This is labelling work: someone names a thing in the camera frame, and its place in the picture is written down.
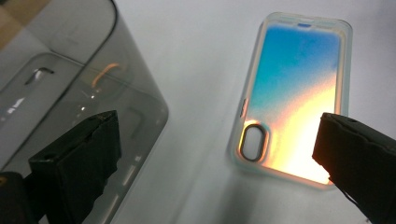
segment transparent plastic box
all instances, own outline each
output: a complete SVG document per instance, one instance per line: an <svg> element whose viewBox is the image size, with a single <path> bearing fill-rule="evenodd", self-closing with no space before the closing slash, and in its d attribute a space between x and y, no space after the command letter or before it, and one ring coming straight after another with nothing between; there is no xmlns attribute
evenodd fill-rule
<svg viewBox="0 0 396 224"><path fill-rule="evenodd" d="M84 223L108 223L168 117L115 4L2 1L0 168L30 174L28 159L85 118L117 110L118 171Z"/></svg>
<svg viewBox="0 0 396 224"><path fill-rule="evenodd" d="M322 113L347 116L351 40L345 21L287 13L266 18L230 140L239 167L332 186L312 152Z"/></svg>

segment iridescent phone case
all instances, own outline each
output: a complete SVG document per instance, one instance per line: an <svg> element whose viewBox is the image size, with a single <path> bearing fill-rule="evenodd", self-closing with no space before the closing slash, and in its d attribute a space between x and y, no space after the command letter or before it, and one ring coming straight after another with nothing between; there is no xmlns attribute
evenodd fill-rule
<svg viewBox="0 0 396 224"><path fill-rule="evenodd" d="M312 152L323 112L347 115L352 29L274 13L263 22L231 139L252 171L330 186Z"/></svg>

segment white surface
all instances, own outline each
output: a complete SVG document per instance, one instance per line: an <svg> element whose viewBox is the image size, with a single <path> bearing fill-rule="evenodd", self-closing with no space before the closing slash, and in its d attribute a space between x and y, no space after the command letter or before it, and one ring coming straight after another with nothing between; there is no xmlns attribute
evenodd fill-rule
<svg viewBox="0 0 396 224"><path fill-rule="evenodd" d="M114 224L365 223L337 189L242 173L226 148L259 25L275 11L351 24L349 116L396 138L396 1L116 3L170 117Z"/></svg>

